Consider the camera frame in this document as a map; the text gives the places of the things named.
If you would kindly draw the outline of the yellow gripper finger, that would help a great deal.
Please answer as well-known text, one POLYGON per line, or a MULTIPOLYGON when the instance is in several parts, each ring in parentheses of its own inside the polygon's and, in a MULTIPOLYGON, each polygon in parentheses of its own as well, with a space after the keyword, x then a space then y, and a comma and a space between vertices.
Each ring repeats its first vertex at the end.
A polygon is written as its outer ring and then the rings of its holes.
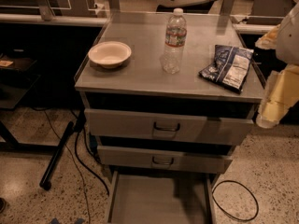
POLYGON ((277 126, 298 101, 299 66, 288 64, 280 72, 272 71, 258 109, 257 125, 265 129, 277 126))
POLYGON ((259 49, 275 49, 277 47, 278 29, 280 25, 275 26, 265 35, 260 37, 256 42, 255 46, 259 49))

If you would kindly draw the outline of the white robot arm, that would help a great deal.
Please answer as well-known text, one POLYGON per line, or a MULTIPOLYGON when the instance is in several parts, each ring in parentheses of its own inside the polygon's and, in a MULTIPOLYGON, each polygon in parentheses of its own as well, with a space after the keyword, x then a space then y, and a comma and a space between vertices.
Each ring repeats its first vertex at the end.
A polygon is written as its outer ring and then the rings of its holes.
POLYGON ((259 49, 274 49, 276 57, 287 64, 267 79, 265 96, 260 104, 256 123, 273 128, 299 102, 299 4, 281 24, 263 35, 255 43, 259 49))

